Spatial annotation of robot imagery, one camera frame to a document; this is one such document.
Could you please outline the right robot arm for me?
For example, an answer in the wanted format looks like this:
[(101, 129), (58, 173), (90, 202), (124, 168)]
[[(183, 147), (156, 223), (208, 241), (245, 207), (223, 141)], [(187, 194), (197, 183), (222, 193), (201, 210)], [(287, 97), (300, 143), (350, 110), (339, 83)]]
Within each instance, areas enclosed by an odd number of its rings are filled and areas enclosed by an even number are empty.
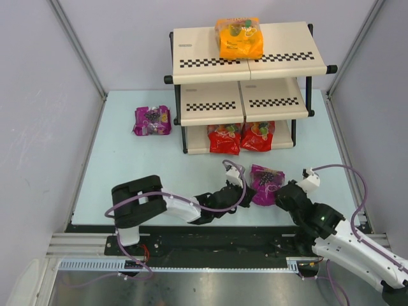
[(388, 305), (407, 305), (407, 260), (356, 229), (340, 212), (313, 203), (296, 181), (275, 192), (275, 204), (300, 228), (307, 251), (354, 273), (381, 293)]

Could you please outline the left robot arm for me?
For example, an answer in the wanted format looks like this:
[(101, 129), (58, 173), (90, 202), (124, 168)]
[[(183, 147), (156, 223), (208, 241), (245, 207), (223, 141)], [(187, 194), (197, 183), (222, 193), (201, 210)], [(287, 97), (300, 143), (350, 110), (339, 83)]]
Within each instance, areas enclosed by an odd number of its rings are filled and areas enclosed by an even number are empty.
[(150, 175), (115, 186), (113, 206), (105, 216), (114, 220), (119, 241), (127, 247), (139, 243), (140, 225), (158, 215), (169, 215), (193, 225), (208, 224), (227, 213), (234, 214), (239, 206), (250, 207), (255, 195), (253, 188), (228, 180), (219, 191), (184, 198), (164, 189), (159, 176)]

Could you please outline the red fruit gummy bag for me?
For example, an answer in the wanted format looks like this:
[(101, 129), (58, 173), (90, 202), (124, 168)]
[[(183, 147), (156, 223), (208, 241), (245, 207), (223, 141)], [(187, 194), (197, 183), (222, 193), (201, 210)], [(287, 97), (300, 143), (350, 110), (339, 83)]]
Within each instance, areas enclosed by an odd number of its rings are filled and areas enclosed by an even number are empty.
[(246, 122), (240, 146), (254, 152), (268, 152), (272, 149), (274, 121)]
[(208, 125), (207, 136), (210, 141), (210, 153), (238, 156), (241, 133), (240, 123)]

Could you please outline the purple grape gummy bag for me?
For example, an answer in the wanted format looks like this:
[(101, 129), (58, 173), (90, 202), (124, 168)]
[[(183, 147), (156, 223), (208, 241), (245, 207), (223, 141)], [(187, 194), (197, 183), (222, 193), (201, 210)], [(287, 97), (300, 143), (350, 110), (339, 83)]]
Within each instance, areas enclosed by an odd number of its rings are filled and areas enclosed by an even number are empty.
[(137, 108), (133, 133), (136, 136), (169, 135), (171, 133), (170, 109), (164, 105)]
[(250, 176), (251, 188), (256, 192), (252, 202), (262, 207), (275, 205), (275, 192), (285, 183), (284, 172), (252, 164)]

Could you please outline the orange mango gummy bag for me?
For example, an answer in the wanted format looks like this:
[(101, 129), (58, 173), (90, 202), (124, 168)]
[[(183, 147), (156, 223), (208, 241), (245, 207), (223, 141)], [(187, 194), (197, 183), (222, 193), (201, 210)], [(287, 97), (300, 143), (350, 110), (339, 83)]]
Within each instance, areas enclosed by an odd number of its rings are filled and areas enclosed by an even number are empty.
[(263, 33), (258, 17), (223, 18), (214, 27), (219, 56), (223, 59), (260, 59)]

